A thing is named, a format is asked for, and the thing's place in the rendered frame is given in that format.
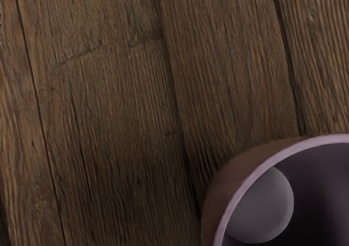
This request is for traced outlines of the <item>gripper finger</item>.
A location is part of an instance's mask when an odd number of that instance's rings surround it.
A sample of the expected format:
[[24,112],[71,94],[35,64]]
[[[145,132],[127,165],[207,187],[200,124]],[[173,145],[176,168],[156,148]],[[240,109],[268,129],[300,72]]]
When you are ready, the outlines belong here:
[[247,244],[273,240],[289,224],[294,196],[287,178],[271,168],[242,196],[227,224],[226,233]]

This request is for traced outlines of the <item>purple plastic cup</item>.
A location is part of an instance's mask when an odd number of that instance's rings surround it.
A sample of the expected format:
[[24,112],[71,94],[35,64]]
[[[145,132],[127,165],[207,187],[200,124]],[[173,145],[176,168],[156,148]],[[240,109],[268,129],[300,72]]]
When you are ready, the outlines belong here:
[[[226,233],[251,185],[271,168],[289,181],[294,210],[281,234],[247,244]],[[349,246],[349,134],[272,141],[241,153],[214,176],[203,204],[201,246]]]

